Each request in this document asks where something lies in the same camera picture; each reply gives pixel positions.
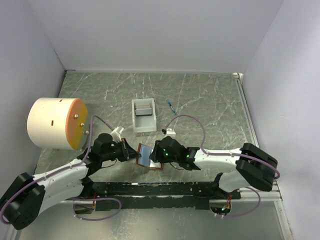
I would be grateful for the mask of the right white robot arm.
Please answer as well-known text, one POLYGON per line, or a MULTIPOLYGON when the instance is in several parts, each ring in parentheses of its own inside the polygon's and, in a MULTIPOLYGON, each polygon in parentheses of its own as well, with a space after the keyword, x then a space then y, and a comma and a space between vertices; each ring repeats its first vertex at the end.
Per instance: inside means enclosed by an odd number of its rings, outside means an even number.
POLYGON ((188 171, 223 169, 213 181, 213 199, 225 199, 229 193, 247 187, 269 192, 274 180, 280 177, 278 161, 251 143, 231 150, 206 150, 185 147, 166 136, 155 142, 149 158, 155 163, 177 163, 188 171))

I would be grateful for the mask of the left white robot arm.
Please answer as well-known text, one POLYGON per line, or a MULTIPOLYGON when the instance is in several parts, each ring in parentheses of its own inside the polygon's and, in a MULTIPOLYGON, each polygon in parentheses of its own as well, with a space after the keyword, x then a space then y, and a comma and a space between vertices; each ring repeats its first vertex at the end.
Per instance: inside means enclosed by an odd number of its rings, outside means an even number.
POLYGON ((125 138, 115 142, 110 134, 101 133, 71 162, 45 173, 17 176, 0 199, 0 220, 21 230, 64 200, 88 200, 94 195, 90 175, 103 169, 103 162, 126 162, 140 156, 125 138))

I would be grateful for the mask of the white card tray box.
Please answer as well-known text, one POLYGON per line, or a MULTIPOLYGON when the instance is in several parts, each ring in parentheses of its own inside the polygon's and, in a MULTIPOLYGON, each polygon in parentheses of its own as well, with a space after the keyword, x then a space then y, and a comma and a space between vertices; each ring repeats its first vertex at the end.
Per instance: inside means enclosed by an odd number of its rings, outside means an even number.
POLYGON ((132 127, 133 132, 138 133, 150 133, 157 131, 157 116, 155 100, 153 98, 142 98, 132 100, 132 127), (136 116, 135 115, 135 105, 151 105, 153 108, 152 116, 136 116))

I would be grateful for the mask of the brown leather card holder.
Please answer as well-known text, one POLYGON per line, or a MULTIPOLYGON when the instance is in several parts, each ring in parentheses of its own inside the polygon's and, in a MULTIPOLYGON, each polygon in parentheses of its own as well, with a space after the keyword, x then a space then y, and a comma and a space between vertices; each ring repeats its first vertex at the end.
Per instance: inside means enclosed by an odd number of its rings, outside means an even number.
POLYGON ((149 170, 159 170, 162 171, 164 169, 164 164, 159 162, 154 162, 150 159, 150 155, 153 149, 149 146, 146 146, 142 143, 138 145, 138 153, 140 157, 135 160, 135 164, 149 170))

